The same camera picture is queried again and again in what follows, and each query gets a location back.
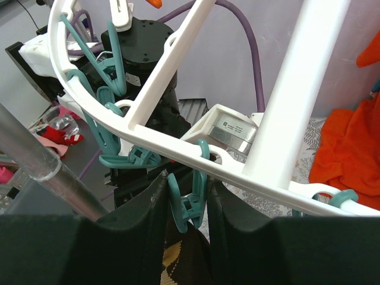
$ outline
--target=lavender cable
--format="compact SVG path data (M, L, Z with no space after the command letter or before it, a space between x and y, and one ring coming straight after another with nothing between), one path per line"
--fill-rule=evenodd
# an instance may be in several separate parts
M95 34L94 34L94 30L93 30L93 25L92 25L92 22L91 22L90 13L88 13L87 10L82 9L82 10L77 11L74 14L74 17L72 18L72 20L70 22L71 25L73 26L73 28L75 29L75 31L79 34L78 28L75 26L75 24L78 22L79 18L82 15L85 15L87 17L87 23L88 23L88 29L90 30L91 41L92 42L96 42ZM90 48L90 50L93 53L101 52L103 49L104 49L104 47L103 47L102 43L99 43L98 45L95 45L95 46L93 46L93 47ZM84 52L82 50L68 50L67 52L68 52L69 55L72 55L72 56L82 56L82 55L84 55Z
M100 199L101 202L106 201L109 197L111 197L113 195L114 191L115 190L110 191L106 196L104 196L102 199Z
M158 19L158 22L166 23L171 19L181 15L182 13L190 10L194 5L195 1L191 1L177 9L168 15ZM261 66L260 66L260 57L259 57L259 49L257 46L256 37L252 27L245 17L243 12L234 4L227 0L217 0L216 5L222 6L230 10L240 21L243 26L243 29L247 35L249 46L251 48L252 55L252 65L254 69L254 80L255 80L255 91L256 91L256 102L257 102L257 112L262 113L265 111L265 101L264 101L264 91L262 88L262 78L261 78Z
M79 18L80 18L82 15L85 15L85 16L87 17L87 23L88 23L88 29L90 30L91 41L92 41L92 42L95 42L95 35L94 35L93 25L92 25L92 23L91 23L90 13L88 13L87 10L82 9L82 10L77 11L77 12L74 14L74 17L72 18L72 20L71 20L70 23L71 23L71 25L73 26L73 28L75 29L75 31L79 34L78 28L77 28L75 25L76 25L76 23L78 22Z
M84 167L84 169L82 170L82 172L78 175L78 178L79 179L82 179L84 175L86 175L86 173L88 172L88 170L90 169L90 167L94 164L94 162L98 159L99 155L102 153L102 150L99 149L95 154L94 156L92 157L92 159L90 159L90 161L87 163L87 165ZM101 202L107 200L109 197L112 196L113 194L113 191L110 191L106 196L104 196L103 198L101 198Z
M97 158L99 157L99 155L102 153L102 150L99 149L93 156L92 159L90 159L90 161L87 163L87 165L84 167L84 169L82 170L82 172L78 175L78 178L79 179L82 179L83 176L87 173L87 171L90 169L91 165L93 165L93 163L95 162L95 160L97 160Z

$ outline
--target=pink object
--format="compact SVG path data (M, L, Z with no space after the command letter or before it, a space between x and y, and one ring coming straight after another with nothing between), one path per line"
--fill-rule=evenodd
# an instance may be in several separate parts
M0 167L0 183L7 184L13 177L13 172L6 167Z
M73 111L66 109L66 108L63 107L62 105L59 105L59 115L60 115L60 116L64 116L64 115L66 115L66 114L71 115L71 116L74 118L74 120L80 120L80 119L81 119L81 117L79 117L79 116L78 116L77 114L75 114Z
M54 148L60 157L64 156L67 152L67 149L69 148L66 145L56 144L55 142L52 142L51 140L41 137L37 134L34 134L34 136L39 140L40 143L43 144L44 147Z

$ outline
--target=metal pole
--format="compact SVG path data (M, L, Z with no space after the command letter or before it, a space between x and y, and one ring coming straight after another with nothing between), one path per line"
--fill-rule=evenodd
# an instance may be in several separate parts
M2 104L0 122L0 150L31 178L91 220L97 220L109 212L61 160L45 148Z
M0 154L0 165L3 166L17 166L17 163L11 160L5 154Z

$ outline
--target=clear plastic cup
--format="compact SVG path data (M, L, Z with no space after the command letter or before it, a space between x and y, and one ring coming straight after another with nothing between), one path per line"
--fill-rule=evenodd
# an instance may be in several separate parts
M79 127L74 118L67 113L61 114L59 106L49 109L42 117L42 121L53 129L66 132L65 137L76 135Z

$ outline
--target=patterned fabric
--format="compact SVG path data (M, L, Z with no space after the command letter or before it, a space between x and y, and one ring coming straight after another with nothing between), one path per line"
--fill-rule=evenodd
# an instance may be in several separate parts
M169 218L162 259L161 285L212 285L210 244L191 224L179 233Z
M321 141L321 129L325 121L325 118L312 118L309 121L308 129L303 138L303 144L301 146L297 163L293 171L293 181L302 184L309 183L309 173L314 161L315 153ZM238 156L237 154L232 155L237 161L244 162L245 160L243 157ZM228 184L225 185L228 190L233 192L240 199L244 200L247 204L270 218L280 216L290 217L292 215L292 209L289 209L280 204L276 204L275 202L261 198L256 194L246 192L237 187ZM328 198L325 196L319 196L319 200L322 202L328 202ZM210 240L210 235L208 234L208 218L206 214L204 215L203 224L199 230L208 240Z

